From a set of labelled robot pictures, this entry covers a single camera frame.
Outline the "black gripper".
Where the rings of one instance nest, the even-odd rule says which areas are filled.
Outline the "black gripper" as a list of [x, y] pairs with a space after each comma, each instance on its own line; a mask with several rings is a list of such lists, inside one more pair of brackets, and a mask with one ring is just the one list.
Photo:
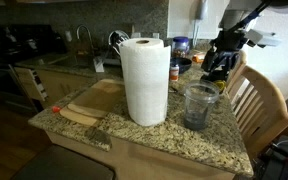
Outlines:
[[239, 50], [246, 41], [244, 31], [220, 31], [218, 36], [210, 42], [211, 48], [207, 51], [201, 65], [204, 71], [201, 79], [211, 82], [226, 81], [229, 72], [239, 59]]

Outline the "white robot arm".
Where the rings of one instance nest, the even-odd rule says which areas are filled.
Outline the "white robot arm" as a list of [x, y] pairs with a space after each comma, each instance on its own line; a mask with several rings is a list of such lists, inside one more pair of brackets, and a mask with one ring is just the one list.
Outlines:
[[201, 65], [202, 80], [226, 81], [240, 59], [239, 51], [245, 44], [254, 47], [277, 46], [281, 41], [273, 32], [248, 29], [249, 24], [269, 9], [288, 13], [288, 0], [230, 0], [219, 23], [218, 36], [210, 41]]

